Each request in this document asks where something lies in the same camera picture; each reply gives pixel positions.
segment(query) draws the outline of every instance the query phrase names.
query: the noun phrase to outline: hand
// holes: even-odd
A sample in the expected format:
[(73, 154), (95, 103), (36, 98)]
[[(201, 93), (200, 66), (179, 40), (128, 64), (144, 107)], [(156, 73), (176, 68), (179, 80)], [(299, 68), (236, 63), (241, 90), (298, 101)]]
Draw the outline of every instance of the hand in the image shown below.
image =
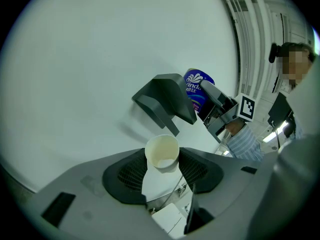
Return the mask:
[(237, 118), (236, 120), (225, 125), (225, 128), (234, 136), (236, 135), (243, 127), (245, 126), (245, 122), (241, 118)]

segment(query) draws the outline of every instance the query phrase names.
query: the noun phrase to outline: ceiling light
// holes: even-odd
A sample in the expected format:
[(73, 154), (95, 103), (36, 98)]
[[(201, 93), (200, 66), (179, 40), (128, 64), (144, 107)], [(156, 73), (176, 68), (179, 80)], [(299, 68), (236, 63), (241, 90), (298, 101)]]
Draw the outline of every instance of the ceiling light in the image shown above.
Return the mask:
[[(282, 133), (284, 127), (287, 125), (288, 123), (286, 121), (284, 121), (281, 126), (276, 130), (276, 132), (278, 133), (278, 135), (280, 133)], [(269, 141), (271, 141), (273, 138), (275, 138), (277, 135), (275, 132), (271, 132), (267, 137), (265, 137), (262, 141), (265, 143), (268, 143)]]

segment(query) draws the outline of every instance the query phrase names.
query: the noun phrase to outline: black slot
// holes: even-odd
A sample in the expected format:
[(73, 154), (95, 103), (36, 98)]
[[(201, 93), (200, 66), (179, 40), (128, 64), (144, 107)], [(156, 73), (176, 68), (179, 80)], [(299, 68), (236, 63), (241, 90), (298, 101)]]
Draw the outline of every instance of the black slot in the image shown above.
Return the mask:
[(75, 197), (74, 194), (61, 192), (41, 216), (57, 228)]
[(245, 167), (241, 168), (241, 171), (244, 171), (244, 172), (247, 172), (247, 173), (250, 173), (250, 174), (255, 174), (257, 169), (249, 167), (249, 166), (245, 166)]

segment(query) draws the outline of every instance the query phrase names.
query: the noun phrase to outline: white paper cup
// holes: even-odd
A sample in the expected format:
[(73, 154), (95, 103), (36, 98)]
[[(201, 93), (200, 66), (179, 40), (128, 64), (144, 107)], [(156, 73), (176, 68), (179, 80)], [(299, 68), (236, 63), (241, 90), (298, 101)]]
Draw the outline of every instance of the white paper cup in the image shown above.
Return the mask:
[(161, 173), (174, 172), (178, 165), (179, 142), (168, 134), (151, 138), (144, 150), (146, 159)]

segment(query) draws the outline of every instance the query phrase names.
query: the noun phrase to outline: vinda logo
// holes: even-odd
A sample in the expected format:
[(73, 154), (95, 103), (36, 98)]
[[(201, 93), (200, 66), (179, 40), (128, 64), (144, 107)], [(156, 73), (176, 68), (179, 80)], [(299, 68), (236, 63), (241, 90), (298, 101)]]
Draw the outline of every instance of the vinda logo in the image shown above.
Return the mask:
[(199, 73), (197, 73), (196, 75), (190, 74), (186, 81), (191, 83), (199, 83), (203, 78), (204, 77), (201, 76)]

